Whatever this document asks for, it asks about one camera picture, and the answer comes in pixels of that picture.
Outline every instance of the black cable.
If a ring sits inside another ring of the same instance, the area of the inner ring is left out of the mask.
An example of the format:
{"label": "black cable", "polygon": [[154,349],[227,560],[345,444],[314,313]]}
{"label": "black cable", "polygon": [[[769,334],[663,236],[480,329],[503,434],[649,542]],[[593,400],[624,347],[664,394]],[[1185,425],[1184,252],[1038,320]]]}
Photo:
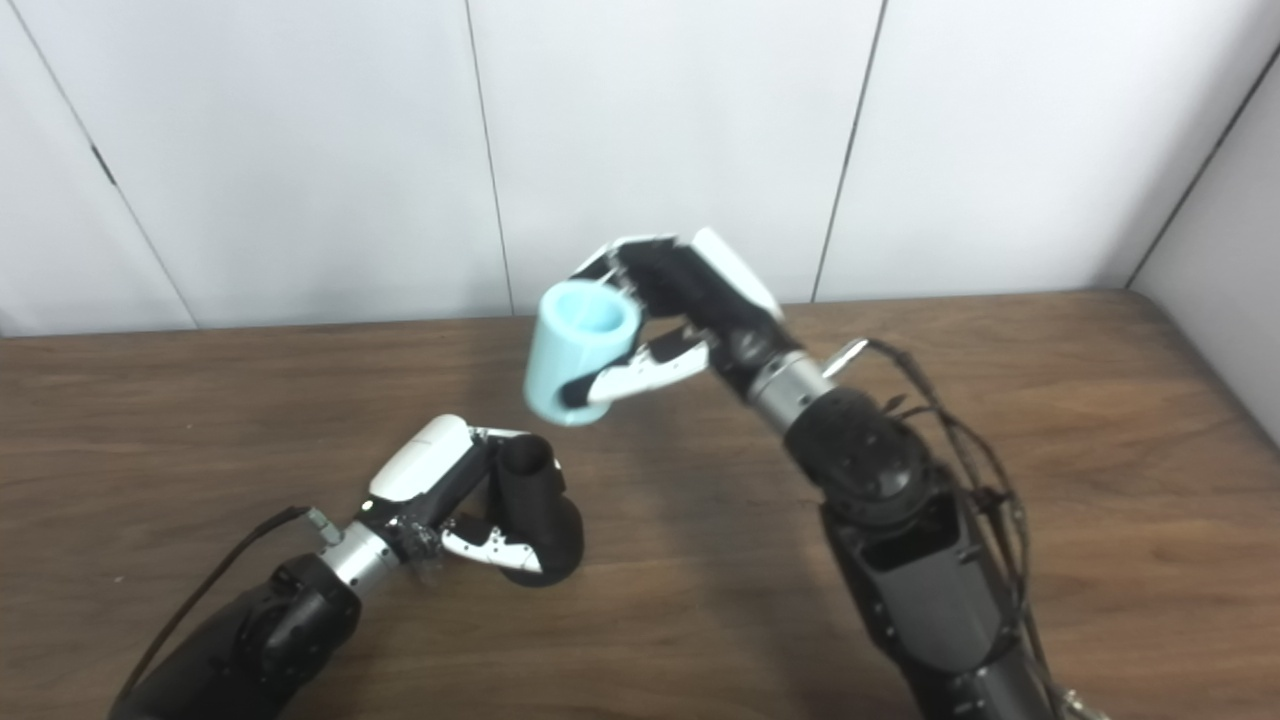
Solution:
{"label": "black cable", "polygon": [[232,566],[232,564],[236,562],[236,559],[238,559],[246,550],[248,550],[251,544],[261,539],[262,536],[270,533],[271,530],[279,528],[280,525],[284,525],[285,523],[289,523],[291,520],[296,520],[302,515],[306,515],[310,510],[311,510],[310,507],[297,507],[297,506],[287,507],[276,512],[275,515],[268,518],[266,520],[262,521],[262,524],[253,528],[247,536],[244,536],[244,539],[239,541],[239,543],[236,547],[233,547],[230,552],[227,553],[227,557],[223,557],[223,561],[219,562],[216,568],[214,568],[214,571],[210,573],[209,577],[205,578],[202,583],[200,583],[200,587],[196,588],[196,592],[191,593],[191,597],[188,597],[187,601],[178,607],[178,611],[173,614],[173,618],[170,618],[168,623],[165,623],[164,628],[160,628],[160,633],[156,634],[154,641],[151,641],[151,646],[148,646],[146,652],[142,653],[142,657],[138,660],[138,664],[133,667],[133,671],[129,673],[129,676],[124,680],[124,687],[120,688],[120,694],[115,696],[115,702],[123,701],[125,697],[129,696],[129,693],[133,692],[134,685],[137,685],[138,680],[142,679],[142,674],[146,673],[147,666],[151,665],[152,660],[155,660],[156,653],[160,652],[161,647],[164,647],[164,643],[165,641],[169,639],[169,635],[172,635],[173,632],[178,628],[178,624],[182,623],[183,618],[186,618],[187,614],[191,612],[191,609],[195,607],[197,602],[200,602],[200,598],[204,597],[206,592],[209,592],[209,588],[214,587],[214,583],[216,583],[218,579],[221,578],[224,573],[227,573],[227,570]]}
{"label": "black cable", "polygon": [[960,461],[964,475],[969,480],[969,489],[973,493],[978,493],[983,486],[980,474],[978,473],[964,441],[977,445],[983,455],[983,459],[987,461],[987,465],[989,465],[995,471],[1000,489],[1004,492],[1004,505],[1009,507],[1009,516],[1012,520],[1014,530],[1016,532],[1019,539],[1019,552],[1015,561],[1012,547],[1009,543],[1009,534],[1004,523],[1004,516],[1000,514],[998,509],[989,514],[984,514],[992,528],[992,536],[996,539],[997,550],[1004,560],[1005,570],[1011,584],[1010,593],[1014,600],[1015,620],[1010,623],[1009,628],[1023,629],[1023,637],[1025,637],[1029,643],[1032,656],[1034,659],[1032,662],[1033,669],[1044,687],[1046,696],[1051,701],[1050,705],[1052,706],[1055,717],[1060,717],[1061,712],[1057,703],[1053,701],[1061,698],[1064,691],[1053,680],[1048,670],[1048,661],[1044,656],[1044,647],[1041,642],[1039,629],[1036,625],[1036,616],[1030,609],[1030,530],[1027,525],[1027,510],[1023,505],[1021,497],[1014,489],[1012,480],[1009,478],[1009,473],[1005,470],[1004,464],[1000,461],[1000,456],[996,455],[991,443],[988,443],[963,420],[952,415],[942,405],[942,400],[938,397],[933,383],[909,352],[874,338],[867,340],[867,347],[887,356],[915,387],[915,391],[925,402],[925,405],[919,407],[897,413],[892,415],[892,418],[897,420],[906,420],[920,414],[932,414],[937,416],[943,432],[947,436],[948,445],[951,445],[956,459]]}

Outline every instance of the light blue cup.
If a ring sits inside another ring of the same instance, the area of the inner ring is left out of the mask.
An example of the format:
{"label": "light blue cup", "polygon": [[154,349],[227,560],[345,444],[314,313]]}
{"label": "light blue cup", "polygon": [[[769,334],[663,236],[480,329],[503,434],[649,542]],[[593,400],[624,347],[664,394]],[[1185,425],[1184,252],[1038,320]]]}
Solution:
{"label": "light blue cup", "polygon": [[594,281],[553,284],[538,302],[525,402],[557,425],[599,420],[612,404],[567,407],[559,391],[628,352],[639,331],[640,306],[616,287]]}

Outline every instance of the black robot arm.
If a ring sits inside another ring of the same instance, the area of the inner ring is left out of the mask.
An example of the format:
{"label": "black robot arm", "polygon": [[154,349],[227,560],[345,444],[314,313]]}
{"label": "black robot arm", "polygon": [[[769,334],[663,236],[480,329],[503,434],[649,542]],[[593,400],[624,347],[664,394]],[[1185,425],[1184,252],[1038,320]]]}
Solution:
{"label": "black robot arm", "polygon": [[[486,516],[452,516],[486,480]],[[280,564],[138,682],[177,623],[239,552],[302,515],[312,518],[326,547]],[[564,497],[559,464],[545,439],[442,415],[383,466],[344,530],[315,510],[294,507],[251,533],[161,630],[109,717],[274,719],[352,635],[365,598],[398,566],[422,568],[444,551],[541,587],[567,578],[582,548],[581,516]]]}
{"label": "black robot arm", "polygon": [[[763,283],[710,229],[689,241],[623,238],[573,277],[611,283],[649,316],[681,315],[686,324],[568,383],[561,400],[571,407],[612,401],[714,370],[820,488],[820,521],[867,632],[897,664],[927,720],[1105,717],[1050,678],[1027,598],[1021,503],[989,446],[942,406],[910,356],[860,340],[819,365],[787,333]],[[904,370],[923,406],[895,414],[832,382],[868,348]],[[662,372],[677,363],[680,373]],[[920,413],[942,423],[965,483],[906,423]],[[1001,487],[980,484],[966,441],[988,455]]]}

